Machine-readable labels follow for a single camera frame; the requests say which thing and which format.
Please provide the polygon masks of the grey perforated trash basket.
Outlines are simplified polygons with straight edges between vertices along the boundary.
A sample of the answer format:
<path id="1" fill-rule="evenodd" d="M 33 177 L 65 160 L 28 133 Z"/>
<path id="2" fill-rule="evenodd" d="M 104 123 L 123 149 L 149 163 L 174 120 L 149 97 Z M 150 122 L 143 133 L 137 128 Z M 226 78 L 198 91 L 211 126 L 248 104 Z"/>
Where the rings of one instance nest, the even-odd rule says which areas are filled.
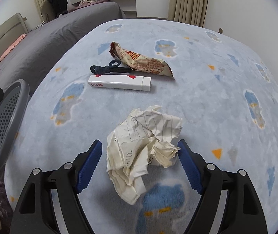
<path id="1" fill-rule="evenodd" d="M 23 79 L 4 91 L 0 103 L 0 168 L 7 161 L 29 100 L 29 84 Z"/>

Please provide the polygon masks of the purple fuzzy blanket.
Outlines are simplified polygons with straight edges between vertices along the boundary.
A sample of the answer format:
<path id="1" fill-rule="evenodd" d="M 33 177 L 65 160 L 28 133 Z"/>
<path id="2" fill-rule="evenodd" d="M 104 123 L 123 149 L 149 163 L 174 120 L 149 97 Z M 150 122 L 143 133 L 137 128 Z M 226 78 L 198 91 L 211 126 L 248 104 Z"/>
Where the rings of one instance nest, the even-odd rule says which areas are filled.
<path id="1" fill-rule="evenodd" d="M 11 221 L 13 217 L 13 210 L 8 201 L 4 183 L 0 180 L 0 229 L 6 231 L 10 230 Z"/>

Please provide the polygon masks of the grey bed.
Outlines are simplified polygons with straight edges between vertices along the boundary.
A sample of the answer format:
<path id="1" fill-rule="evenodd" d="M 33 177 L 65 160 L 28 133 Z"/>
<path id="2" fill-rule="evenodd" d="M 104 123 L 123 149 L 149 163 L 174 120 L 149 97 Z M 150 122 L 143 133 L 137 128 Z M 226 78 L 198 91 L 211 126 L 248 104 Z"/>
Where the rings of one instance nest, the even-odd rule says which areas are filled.
<path id="1" fill-rule="evenodd" d="M 23 79 L 32 95 L 54 65 L 81 38 L 103 23 L 125 18 L 119 4 L 104 2 L 70 12 L 33 30 L 0 62 L 0 88 L 6 90 Z"/>

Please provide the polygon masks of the beige headboard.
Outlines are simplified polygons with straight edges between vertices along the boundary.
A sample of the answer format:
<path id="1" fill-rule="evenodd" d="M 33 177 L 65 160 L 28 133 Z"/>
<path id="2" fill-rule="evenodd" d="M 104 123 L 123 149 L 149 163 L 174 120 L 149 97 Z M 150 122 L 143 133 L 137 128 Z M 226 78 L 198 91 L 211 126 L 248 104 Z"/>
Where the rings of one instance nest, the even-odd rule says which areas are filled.
<path id="1" fill-rule="evenodd" d="M 20 35 L 28 33 L 26 20 L 26 17 L 16 13 L 0 25 L 0 57 Z"/>

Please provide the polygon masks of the pink cloth on bed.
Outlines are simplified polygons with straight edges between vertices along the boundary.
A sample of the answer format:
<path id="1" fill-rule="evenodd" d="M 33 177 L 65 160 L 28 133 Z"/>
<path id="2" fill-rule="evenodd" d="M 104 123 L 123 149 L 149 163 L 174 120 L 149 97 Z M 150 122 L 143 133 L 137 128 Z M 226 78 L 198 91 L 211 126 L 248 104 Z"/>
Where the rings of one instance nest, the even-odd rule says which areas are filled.
<path id="1" fill-rule="evenodd" d="M 20 35 L 1 55 L 0 62 L 27 36 L 26 33 Z"/>

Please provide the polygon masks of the chair with black garment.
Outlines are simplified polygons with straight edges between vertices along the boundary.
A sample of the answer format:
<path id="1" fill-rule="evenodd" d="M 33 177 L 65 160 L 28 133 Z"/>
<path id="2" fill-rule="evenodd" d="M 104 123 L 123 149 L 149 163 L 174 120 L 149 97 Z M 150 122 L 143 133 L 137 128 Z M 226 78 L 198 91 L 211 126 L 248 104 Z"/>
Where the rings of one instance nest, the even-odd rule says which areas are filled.
<path id="1" fill-rule="evenodd" d="M 68 0 L 45 0 L 41 6 L 41 15 L 45 23 L 67 13 Z"/>

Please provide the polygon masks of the crumpled lined paper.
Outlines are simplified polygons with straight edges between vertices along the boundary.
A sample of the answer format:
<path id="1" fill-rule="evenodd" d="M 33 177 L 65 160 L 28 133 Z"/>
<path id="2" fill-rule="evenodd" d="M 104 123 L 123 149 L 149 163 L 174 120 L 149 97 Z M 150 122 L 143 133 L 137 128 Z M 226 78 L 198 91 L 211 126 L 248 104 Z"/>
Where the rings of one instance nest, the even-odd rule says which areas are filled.
<path id="1" fill-rule="evenodd" d="M 169 168 L 176 162 L 182 118 L 161 113 L 160 106 L 133 109 L 107 137 L 107 173 L 115 191 L 133 205 L 146 192 L 143 175 L 149 165 Z"/>

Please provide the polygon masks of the white red slim box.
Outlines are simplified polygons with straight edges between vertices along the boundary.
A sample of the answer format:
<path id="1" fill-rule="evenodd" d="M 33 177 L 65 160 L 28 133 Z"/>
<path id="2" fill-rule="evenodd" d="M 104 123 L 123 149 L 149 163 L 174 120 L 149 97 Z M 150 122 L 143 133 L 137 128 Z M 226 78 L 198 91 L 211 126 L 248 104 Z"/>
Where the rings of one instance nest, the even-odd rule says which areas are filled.
<path id="1" fill-rule="evenodd" d="M 91 75 L 88 84 L 96 88 L 129 89 L 150 91 L 151 77 L 130 74 Z"/>

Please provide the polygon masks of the pink clothes pile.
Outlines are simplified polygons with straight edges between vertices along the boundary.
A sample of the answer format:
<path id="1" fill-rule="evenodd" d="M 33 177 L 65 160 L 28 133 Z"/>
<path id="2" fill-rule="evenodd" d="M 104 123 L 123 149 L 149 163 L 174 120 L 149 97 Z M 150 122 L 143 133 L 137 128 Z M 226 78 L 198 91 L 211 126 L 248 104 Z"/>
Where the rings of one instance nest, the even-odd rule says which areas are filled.
<path id="1" fill-rule="evenodd" d="M 88 7 L 91 5 L 104 3 L 104 2 L 107 2 L 107 0 L 83 0 L 79 3 L 79 5 L 73 6 L 72 8 L 70 8 L 70 11 L 72 12 L 72 11 L 78 10 L 83 7 Z"/>

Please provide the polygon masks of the brown snack wrapper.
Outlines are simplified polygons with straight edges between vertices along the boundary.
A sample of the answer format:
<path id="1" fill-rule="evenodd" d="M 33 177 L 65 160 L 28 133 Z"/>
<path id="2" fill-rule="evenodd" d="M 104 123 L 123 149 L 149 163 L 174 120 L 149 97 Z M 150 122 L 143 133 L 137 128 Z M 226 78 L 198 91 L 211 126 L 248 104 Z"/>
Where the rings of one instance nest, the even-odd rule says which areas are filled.
<path id="1" fill-rule="evenodd" d="M 163 75 L 173 78 L 173 73 L 169 65 L 156 58 L 150 58 L 134 51 L 129 51 L 120 46 L 119 43 L 110 44 L 110 54 L 116 57 L 134 71 L 146 72 L 150 74 Z"/>

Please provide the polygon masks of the beige right curtain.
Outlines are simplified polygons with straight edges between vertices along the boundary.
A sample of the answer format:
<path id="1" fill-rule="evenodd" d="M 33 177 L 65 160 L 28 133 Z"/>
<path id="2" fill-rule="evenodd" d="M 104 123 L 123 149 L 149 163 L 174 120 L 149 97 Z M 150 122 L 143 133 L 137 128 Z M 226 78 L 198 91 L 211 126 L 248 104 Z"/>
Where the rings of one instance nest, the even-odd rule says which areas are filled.
<path id="1" fill-rule="evenodd" d="M 168 20 L 203 27 L 208 0 L 170 0 Z"/>

